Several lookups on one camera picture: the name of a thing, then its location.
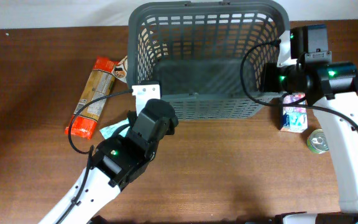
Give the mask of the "grey plastic shopping basket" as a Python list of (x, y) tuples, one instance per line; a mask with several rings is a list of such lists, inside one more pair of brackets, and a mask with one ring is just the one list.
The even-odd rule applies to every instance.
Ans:
[(127, 84), (159, 82), (180, 120), (249, 118), (278, 97), (262, 71), (289, 28), (275, 1), (143, 4), (129, 18)]

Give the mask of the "beige paper snack bag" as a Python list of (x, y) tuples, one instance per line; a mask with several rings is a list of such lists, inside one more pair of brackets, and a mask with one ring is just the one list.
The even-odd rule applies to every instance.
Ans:
[[(143, 28), (142, 32), (137, 36), (135, 44), (135, 59), (137, 65), (135, 71), (138, 74), (138, 81), (150, 80), (151, 69), (162, 59), (162, 56), (168, 56), (167, 44), (158, 40), (155, 32), (147, 28)], [(125, 56), (117, 65), (114, 66), (112, 74), (127, 83), (127, 72), (129, 68), (128, 56)]]

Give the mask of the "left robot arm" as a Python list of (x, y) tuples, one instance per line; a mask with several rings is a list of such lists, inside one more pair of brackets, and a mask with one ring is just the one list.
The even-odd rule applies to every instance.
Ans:
[[(158, 144), (173, 135), (178, 118), (173, 107), (151, 99), (140, 113), (128, 114), (129, 124), (91, 148), (85, 169), (42, 223), (88, 223), (154, 160)], [(127, 134), (119, 132), (127, 129)]]

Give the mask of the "orange spaghetti packet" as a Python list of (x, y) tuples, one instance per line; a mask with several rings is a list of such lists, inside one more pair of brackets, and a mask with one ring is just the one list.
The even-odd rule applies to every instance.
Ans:
[[(116, 79), (112, 72), (114, 66), (117, 64), (117, 61), (112, 61), (105, 57), (97, 57), (70, 121), (73, 120), (76, 113), (82, 109), (85, 104), (110, 94)], [(105, 102), (106, 100), (100, 100), (86, 107), (75, 119), (71, 127), (71, 134), (91, 139), (96, 129), (98, 119), (103, 111)]]

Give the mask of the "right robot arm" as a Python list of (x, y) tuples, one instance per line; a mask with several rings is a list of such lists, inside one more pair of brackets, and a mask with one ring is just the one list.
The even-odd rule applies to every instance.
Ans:
[(358, 223), (358, 70), (332, 61), (324, 24), (285, 30), (273, 45), (277, 63), (264, 68), (261, 91), (303, 93), (318, 119), (339, 190), (340, 214), (293, 214), (284, 223)]

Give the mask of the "silver tin can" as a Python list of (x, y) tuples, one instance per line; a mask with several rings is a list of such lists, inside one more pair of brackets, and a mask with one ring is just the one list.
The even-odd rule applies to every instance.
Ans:
[(315, 154), (323, 154), (329, 151), (326, 137), (322, 129), (314, 130), (306, 141), (308, 149)]

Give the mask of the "mint green wipes packet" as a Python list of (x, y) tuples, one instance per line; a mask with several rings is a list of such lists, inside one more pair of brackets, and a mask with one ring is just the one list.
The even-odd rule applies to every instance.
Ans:
[[(107, 139), (107, 138), (110, 138), (114, 132), (119, 129), (121, 126), (124, 126), (124, 125), (127, 125), (129, 124), (129, 120), (128, 119), (125, 119), (125, 120), (122, 120), (116, 124), (112, 124), (110, 126), (106, 126), (104, 128), (101, 128), (99, 130), (99, 132), (101, 133), (101, 135), (103, 136), (103, 138)], [(122, 136), (122, 137), (125, 137), (127, 132), (129, 130), (129, 126), (126, 127), (125, 129), (123, 129), (119, 135)]]

